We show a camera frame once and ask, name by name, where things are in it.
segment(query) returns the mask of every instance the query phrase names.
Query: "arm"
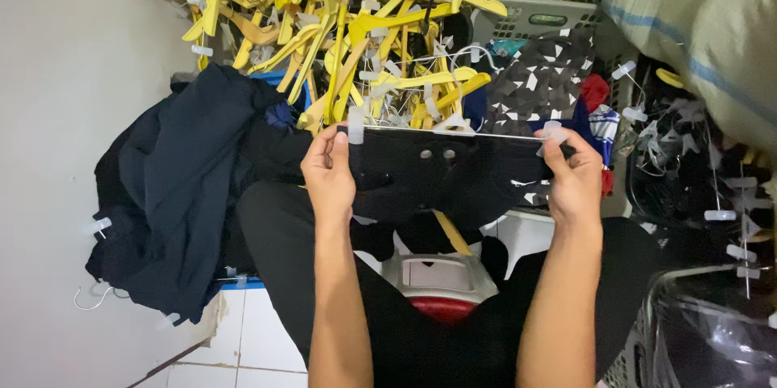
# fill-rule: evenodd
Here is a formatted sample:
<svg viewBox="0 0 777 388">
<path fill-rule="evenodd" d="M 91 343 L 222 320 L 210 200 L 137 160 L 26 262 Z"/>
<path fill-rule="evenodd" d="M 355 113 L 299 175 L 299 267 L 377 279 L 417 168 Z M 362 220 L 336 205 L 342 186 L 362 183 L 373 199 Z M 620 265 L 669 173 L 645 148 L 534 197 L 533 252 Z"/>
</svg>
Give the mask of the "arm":
<svg viewBox="0 0 777 388">
<path fill-rule="evenodd" d="M 356 186 L 348 139 L 336 126 L 316 136 L 302 173 L 316 216 L 316 315 L 308 385 L 369 387 L 372 350 L 361 302 L 349 222 Z"/>
<path fill-rule="evenodd" d="M 520 388 L 590 388 L 596 383 L 601 156 L 573 131 L 567 141 L 576 149 L 569 162 L 558 142 L 544 145 L 555 175 L 549 206 L 556 229 L 520 337 L 515 379 Z"/>
</svg>

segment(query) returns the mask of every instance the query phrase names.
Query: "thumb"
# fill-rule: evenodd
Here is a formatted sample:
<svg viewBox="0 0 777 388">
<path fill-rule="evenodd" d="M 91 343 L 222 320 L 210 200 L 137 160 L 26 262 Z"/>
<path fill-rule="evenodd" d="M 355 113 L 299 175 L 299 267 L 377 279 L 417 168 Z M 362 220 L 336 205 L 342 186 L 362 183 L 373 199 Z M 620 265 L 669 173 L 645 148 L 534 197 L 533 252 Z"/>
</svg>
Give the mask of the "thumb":
<svg viewBox="0 0 777 388">
<path fill-rule="evenodd" d="M 329 152 L 329 158 L 332 159 L 333 170 L 348 169 L 348 135 L 339 131 L 335 135 L 335 141 L 332 145 L 332 151 Z"/>
<path fill-rule="evenodd" d="M 545 149 L 545 163 L 548 164 L 556 178 L 564 177 L 572 172 L 556 139 L 546 139 L 542 147 Z"/>
</svg>

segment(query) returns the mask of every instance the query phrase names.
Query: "red fabric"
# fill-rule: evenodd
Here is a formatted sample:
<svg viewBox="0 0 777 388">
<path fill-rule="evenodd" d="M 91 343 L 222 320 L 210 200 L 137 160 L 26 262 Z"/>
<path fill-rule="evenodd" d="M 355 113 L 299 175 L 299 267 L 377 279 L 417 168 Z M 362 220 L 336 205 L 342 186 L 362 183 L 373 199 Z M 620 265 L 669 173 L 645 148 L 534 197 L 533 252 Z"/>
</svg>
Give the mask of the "red fabric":
<svg viewBox="0 0 777 388">
<path fill-rule="evenodd" d="M 580 99 L 585 102 L 588 113 L 593 112 L 600 104 L 604 104 L 607 95 L 610 93 L 610 86 L 598 74 L 588 75 L 580 85 Z"/>
<path fill-rule="evenodd" d="M 616 178 L 616 175 L 613 174 L 612 171 L 610 170 L 601 171 L 601 196 L 602 197 L 607 197 L 607 195 L 612 193 L 612 185 L 615 178 Z"/>
<path fill-rule="evenodd" d="M 476 303 L 448 297 L 408 297 L 408 300 L 422 314 L 448 325 L 463 320 L 477 306 Z"/>
</svg>

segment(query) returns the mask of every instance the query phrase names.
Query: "hand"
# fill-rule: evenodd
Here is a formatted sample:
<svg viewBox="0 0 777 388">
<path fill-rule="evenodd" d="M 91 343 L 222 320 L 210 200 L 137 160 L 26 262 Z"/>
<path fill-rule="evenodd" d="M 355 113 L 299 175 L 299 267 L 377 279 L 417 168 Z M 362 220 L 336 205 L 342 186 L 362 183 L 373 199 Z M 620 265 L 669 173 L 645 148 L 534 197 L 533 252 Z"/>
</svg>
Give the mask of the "hand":
<svg viewBox="0 0 777 388">
<path fill-rule="evenodd" d="M 316 135 L 300 165 L 318 223 L 347 223 L 353 215 L 356 184 L 348 168 L 348 136 L 337 132 L 338 125 Z"/>
<path fill-rule="evenodd" d="M 545 162 L 553 170 L 549 198 L 550 215 L 556 227 L 600 225 L 601 217 L 601 155 L 575 131 L 563 129 L 569 134 L 567 144 L 575 148 L 575 154 L 567 162 L 558 141 L 547 139 Z M 535 136 L 542 136 L 542 130 Z"/>
</svg>

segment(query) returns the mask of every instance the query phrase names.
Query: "white wall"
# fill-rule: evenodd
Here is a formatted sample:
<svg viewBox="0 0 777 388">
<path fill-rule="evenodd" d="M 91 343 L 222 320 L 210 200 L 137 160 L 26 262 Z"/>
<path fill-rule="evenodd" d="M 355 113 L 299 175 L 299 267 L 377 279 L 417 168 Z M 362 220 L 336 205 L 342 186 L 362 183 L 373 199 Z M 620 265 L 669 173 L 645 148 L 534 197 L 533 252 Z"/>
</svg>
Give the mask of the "white wall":
<svg viewBox="0 0 777 388">
<path fill-rule="evenodd" d="M 94 165 L 193 70 L 187 28 L 163 0 L 0 0 L 0 386 L 122 388 L 212 328 L 158 332 L 160 312 L 112 295 L 72 302 L 93 283 Z"/>
</svg>

